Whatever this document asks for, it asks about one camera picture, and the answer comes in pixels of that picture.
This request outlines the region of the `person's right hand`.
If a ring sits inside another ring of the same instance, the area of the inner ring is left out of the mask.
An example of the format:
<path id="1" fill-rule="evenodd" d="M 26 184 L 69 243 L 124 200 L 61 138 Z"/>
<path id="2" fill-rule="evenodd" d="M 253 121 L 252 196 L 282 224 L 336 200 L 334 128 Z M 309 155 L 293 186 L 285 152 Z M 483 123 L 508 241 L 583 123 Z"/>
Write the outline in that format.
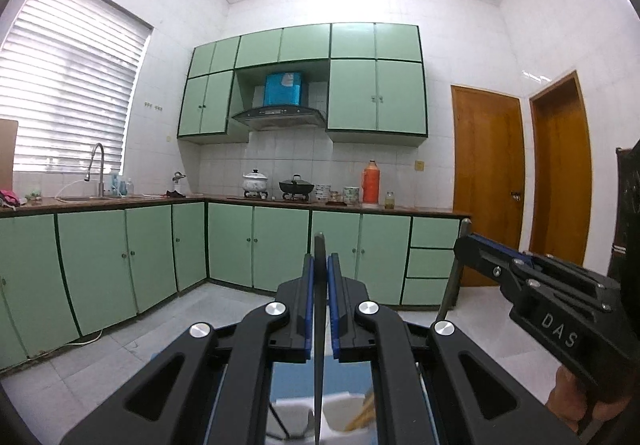
<path id="1" fill-rule="evenodd" d="M 596 402 L 590 411 L 594 420 L 606 422 L 617 417 L 628 406 L 632 395 L 628 394 L 615 402 Z M 587 416 L 588 399 L 584 386 L 565 366 L 556 369 L 555 384 L 546 402 L 546 407 L 577 432 L 579 422 Z"/>

